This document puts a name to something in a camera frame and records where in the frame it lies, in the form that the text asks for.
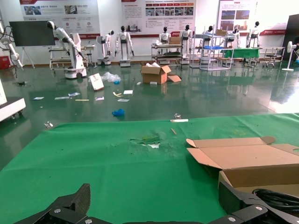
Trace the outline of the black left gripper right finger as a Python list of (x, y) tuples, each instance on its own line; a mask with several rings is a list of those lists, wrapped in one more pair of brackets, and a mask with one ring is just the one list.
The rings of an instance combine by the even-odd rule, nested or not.
[(226, 181), (218, 184), (219, 204), (226, 216), (212, 224), (297, 224), (299, 218), (277, 210), (254, 194), (240, 192)]

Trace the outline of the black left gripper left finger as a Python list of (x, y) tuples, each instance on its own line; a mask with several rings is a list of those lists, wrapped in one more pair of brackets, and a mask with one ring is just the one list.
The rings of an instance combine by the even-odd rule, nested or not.
[(18, 224), (98, 224), (99, 219), (89, 217), (91, 205), (90, 184), (84, 183), (77, 192), (60, 196), (45, 210), (33, 214)]

